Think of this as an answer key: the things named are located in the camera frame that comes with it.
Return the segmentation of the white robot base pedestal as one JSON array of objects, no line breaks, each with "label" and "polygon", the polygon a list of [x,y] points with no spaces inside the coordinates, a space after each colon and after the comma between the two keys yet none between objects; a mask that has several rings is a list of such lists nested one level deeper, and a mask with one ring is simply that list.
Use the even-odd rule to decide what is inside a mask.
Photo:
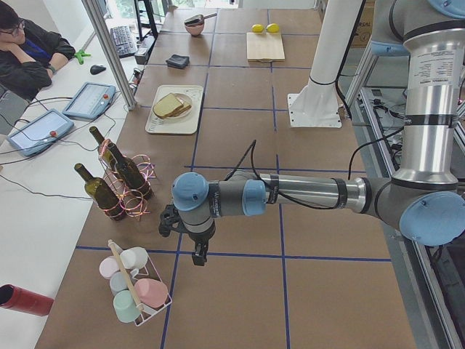
[{"label": "white robot base pedestal", "polygon": [[288,95],[291,127],[341,127],[336,81],[364,3],[363,0],[329,1],[308,83],[300,93]]}]

